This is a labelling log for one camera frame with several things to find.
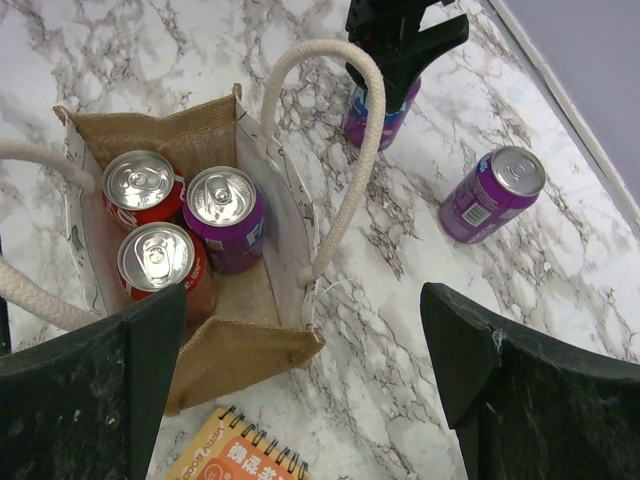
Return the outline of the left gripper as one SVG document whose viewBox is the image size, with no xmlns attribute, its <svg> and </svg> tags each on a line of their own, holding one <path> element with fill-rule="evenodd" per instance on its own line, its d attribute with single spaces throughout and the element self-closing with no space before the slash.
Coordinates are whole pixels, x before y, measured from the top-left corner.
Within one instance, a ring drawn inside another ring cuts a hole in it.
<svg viewBox="0 0 640 480">
<path fill-rule="evenodd" d="M 386 106 L 399 108 L 422 72 L 469 37 L 469 19 L 458 15 L 422 30 L 437 1 L 351 1 L 348 40 L 365 51 L 384 79 Z"/>
</svg>

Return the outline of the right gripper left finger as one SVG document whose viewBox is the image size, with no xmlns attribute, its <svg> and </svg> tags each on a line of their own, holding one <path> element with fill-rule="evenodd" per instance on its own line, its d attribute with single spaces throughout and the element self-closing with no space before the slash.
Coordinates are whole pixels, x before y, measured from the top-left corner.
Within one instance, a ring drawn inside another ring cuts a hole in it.
<svg viewBox="0 0 640 480">
<path fill-rule="evenodd" d="M 174 285 L 2 357 L 2 478 L 145 478 L 185 326 Z"/>
</svg>

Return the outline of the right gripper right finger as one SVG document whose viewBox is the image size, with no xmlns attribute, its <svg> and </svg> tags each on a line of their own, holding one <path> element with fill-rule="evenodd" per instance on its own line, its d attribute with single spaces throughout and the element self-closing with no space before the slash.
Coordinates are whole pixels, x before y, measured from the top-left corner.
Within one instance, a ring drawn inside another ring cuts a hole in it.
<svg viewBox="0 0 640 480">
<path fill-rule="evenodd" d="M 470 479 L 636 479 L 639 367 L 496 314 L 441 283 L 422 326 Z"/>
</svg>

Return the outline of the red cola can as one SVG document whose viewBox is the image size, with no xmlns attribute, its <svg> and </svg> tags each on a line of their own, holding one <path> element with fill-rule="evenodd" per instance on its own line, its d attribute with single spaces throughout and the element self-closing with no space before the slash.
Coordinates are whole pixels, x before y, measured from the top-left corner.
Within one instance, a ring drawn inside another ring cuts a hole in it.
<svg viewBox="0 0 640 480">
<path fill-rule="evenodd" d="M 218 284 L 204 245 L 189 229 L 169 222 L 134 229 L 119 247 L 117 268 L 122 287 L 134 301 L 179 284 L 186 290 L 189 325 L 213 314 Z"/>
<path fill-rule="evenodd" d="M 178 221 L 185 195 L 182 172 L 152 151 L 126 152 L 103 172 L 104 206 L 128 230 L 153 222 Z"/>
</svg>

